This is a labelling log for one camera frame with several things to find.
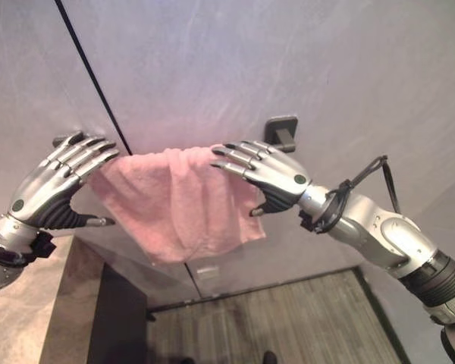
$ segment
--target wall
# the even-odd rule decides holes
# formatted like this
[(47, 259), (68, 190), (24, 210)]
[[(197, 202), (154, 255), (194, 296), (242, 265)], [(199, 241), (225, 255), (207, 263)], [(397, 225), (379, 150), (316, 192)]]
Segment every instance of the wall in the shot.
[[(52, 139), (74, 130), (104, 135), (126, 154), (54, 2), (0, 2), (0, 214), (52, 151)], [(87, 187), (73, 207), (108, 215)], [(141, 284), (152, 305), (199, 297), (183, 265), (152, 267), (120, 226), (77, 229), (77, 235)], [(128, 270), (132, 260), (134, 271)]]
[[(455, 2), (64, 6), (134, 152), (258, 139), (267, 118), (295, 114), (296, 157), (322, 184), (335, 186), (386, 153), (403, 211), (422, 224), (422, 212), (455, 184)], [(390, 207), (381, 176), (360, 190)], [(202, 294), (362, 261), (308, 235), (293, 218), (292, 212), (264, 218), (268, 240), (191, 262), (194, 273), (218, 272), (196, 275)], [(440, 219), (451, 224), (448, 215)], [(379, 280), (368, 268), (366, 274), (390, 317), (399, 317), (397, 330), (414, 362), (443, 360), (440, 349), (429, 349), (438, 339), (427, 335), (419, 304), (397, 282)]]

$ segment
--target black wire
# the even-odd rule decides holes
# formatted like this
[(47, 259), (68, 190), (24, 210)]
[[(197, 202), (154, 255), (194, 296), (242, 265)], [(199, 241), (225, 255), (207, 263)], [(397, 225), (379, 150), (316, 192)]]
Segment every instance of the black wire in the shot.
[(342, 218), (342, 214), (344, 213), (344, 209), (346, 208), (347, 201), (349, 199), (350, 191), (353, 190), (358, 184), (360, 184), (364, 179), (366, 179), (371, 173), (377, 171), (379, 168), (382, 168), (384, 173), (384, 180), (386, 182), (386, 186), (388, 188), (389, 197), (391, 199), (391, 204), (393, 205), (393, 209), (397, 214), (400, 214), (400, 204), (397, 200), (396, 189), (394, 188), (394, 181), (393, 175), (391, 173), (391, 168), (388, 164), (388, 156), (382, 155), (380, 157), (375, 158), (371, 163), (367, 165), (358, 175), (356, 175), (352, 180), (345, 180), (342, 182), (339, 187), (335, 190), (330, 190), (327, 192), (327, 198), (334, 195), (333, 202), (337, 204), (337, 213), (335, 218), (333, 218), (327, 225), (316, 226), (314, 229), (317, 234), (323, 234), (332, 229), (336, 223), (339, 222), (340, 218)]

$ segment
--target pink towel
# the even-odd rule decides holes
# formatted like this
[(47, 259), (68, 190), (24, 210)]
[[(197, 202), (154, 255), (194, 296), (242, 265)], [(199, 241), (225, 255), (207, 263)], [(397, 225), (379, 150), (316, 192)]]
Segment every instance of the pink towel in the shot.
[(153, 262), (185, 262), (265, 237), (249, 217), (256, 188), (215, 159), (199, 147), (116, 158), (89, 184)]

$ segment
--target silver arm segment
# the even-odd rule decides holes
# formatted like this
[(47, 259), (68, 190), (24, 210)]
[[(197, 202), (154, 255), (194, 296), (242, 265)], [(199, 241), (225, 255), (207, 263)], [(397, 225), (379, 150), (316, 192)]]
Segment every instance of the silver arm segment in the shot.
[(310, 230), (317, 221), (322, 222), (318, 227), (331, 226), (328, 233), (334, 239), (357, 249), (423, 302), (433, 321), (445, 326), (449, 343), (445, 349), (449, 355), (448, 346), (455, 352), (455, 261), (444, 255), (413, 221), (381, 209), (368, 197), (354, 192), (349, 192), (338, 215), (329, 189), (314, 184), (305, 168), (268, 144), (228, 143), (212, 151), (230, 159), (214, 162), (214, 167), (240, 175), (265, 194), (266, 202), (251, 215), (298, 205), (300, 216), (309, 219)]
[(35, 258), (45, 258), (55, 248), (50, 243), (52, 235), (41, 229), (115, 223), (110, 218), (78, 214), (70, 205), (87, 177), (119, 154), (115, 144), (80, 131), (55, 141), (55, 150), (25, 177), (0, 218), (0, 288), (17, 279)]

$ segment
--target gray carpet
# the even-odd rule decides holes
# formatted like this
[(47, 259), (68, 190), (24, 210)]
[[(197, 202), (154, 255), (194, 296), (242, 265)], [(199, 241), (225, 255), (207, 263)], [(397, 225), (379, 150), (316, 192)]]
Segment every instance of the gray carpet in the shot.
[(172, 309), (148, 326), (151, 364), (399, 363), (352, 271)]

